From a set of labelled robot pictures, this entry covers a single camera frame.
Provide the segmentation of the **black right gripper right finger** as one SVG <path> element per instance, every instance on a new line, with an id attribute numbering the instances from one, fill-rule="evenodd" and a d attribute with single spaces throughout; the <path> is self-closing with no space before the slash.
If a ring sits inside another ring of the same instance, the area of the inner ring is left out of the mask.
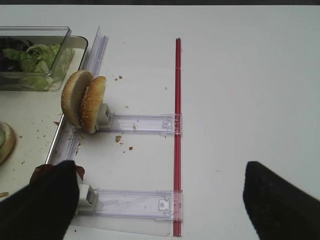
<path id="1" fill-rule="evenodd" d="M 242 199 L 261 240 L 318 240 L 320 202 L 258 161 L 245 168 Z"/>

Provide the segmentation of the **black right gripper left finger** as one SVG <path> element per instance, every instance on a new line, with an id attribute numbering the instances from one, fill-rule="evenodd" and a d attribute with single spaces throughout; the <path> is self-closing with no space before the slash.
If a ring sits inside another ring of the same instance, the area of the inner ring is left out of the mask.
<path id="1" fill-rule="evenodd" d="M 73 160 L 35 168 L 29 184 L 0 202 L 2 240 L 62 240 L 78 207 Z"/>

